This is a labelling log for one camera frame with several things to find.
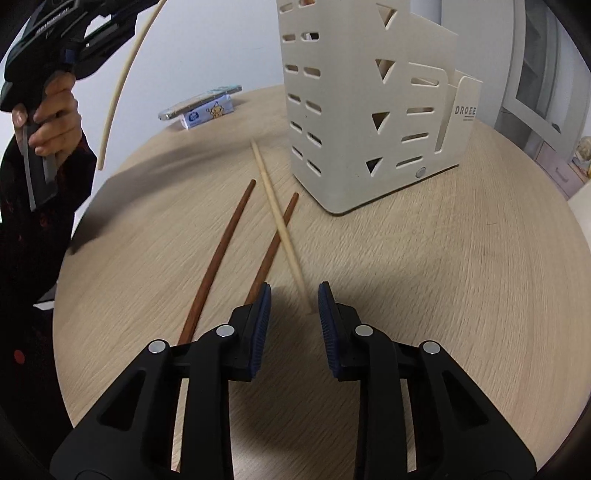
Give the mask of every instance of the wooden table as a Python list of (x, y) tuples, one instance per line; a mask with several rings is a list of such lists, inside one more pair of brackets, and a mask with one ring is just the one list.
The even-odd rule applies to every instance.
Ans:
[[(459, 168), (335, 217), (290, 174), (283, 88), (237, 100), (231, 115), (148, 141), (84, 215), (54, 321), (72, 420), (150, 340), (177, 341), (227, 221), (259, 179), (254, 137), (282, 208), (301, 194), (289, 229), (310, 297), (329, 280), (337, 301), (392, 339), (439, 341), (541, 466), (591, 390), (591, 255), (544, 172), (477, 122)], [(259, 181), (195, 338), (243, 303), (274, 232)], [(262, 370), (230, 386), (236, 477), (352, 478), (358, 386), (332, 379), (319, 319), (305, 313), (282, 249), (268, 282)]]

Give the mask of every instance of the triangular hole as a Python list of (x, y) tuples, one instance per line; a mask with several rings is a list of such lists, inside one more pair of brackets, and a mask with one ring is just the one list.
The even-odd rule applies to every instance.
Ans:
[(123, 387), (99, 418), (99, 423), (127, 432), (134, 422), (135, 409), (144, 386), (146, 372), (138, 371)]
[(390, 115), (390, 112), (380, 112), (380, 113), (372, 113), (371, 118), (374, 119), (375, 129), (378, 133), (381, 133), (382, 127), (384, 126), (384, 122)]
[(488, 418), (460, 381), (450, 372), (443, 372), (449, 401), (460, 429), (469, 430), (488, 423)]
[(368, 166), (369, 173), (371, 173), (372, 177), (374, 176), (374, 172), (378, 168), (378, 165), (382, 162), (382, 159), (383, 157), (379, 157), (365, 162), (365, 164)]
[(378, 66), (379, 74), (382, 77), (382, 81), (386, 83), (388, 81), (390, 73), (392, 72), (392, 67), (394, 67), (394, 61), (375, 59), (375, 64)]
[(391, 7), (386, 7), (386, 5), (376, 4), (378, 6), (379, 16), (382, 17), (382, 21), (384, 22), (384, 27), (386, 30), (390, 28), (392, 23), (392, 19), (396, 14), (396, 10)]

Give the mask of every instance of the red dot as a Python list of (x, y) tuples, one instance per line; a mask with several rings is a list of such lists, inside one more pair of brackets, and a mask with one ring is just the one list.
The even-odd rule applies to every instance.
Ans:
[(14, 351), (14, 360), (19, 365), (23, 365), (25, 363), (25, 354), (22, 353), (20, 350)]

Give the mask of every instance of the drawer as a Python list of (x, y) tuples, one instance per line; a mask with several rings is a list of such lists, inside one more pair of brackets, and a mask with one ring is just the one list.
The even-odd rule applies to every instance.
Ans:
[(544, 143), (538, 157), (535, 159), (556, 184), (571, 198), (584, 185), (583, 180), (573, 171), (564, 159), (547, 144)]

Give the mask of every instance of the blue and white package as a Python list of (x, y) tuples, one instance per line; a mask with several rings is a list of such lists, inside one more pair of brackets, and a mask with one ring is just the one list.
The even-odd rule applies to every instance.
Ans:
[(224, 95), (217, 100), (212, 100), (205, 105), (198, 106), (190, 112), (184, 113), (181, 116), (181, 123), (185, 128), (193, 128), (197, 125), (209, 122), (214, 118), (219, 118), (234, 111), (232, 105), (232, 98), (229, 95)]

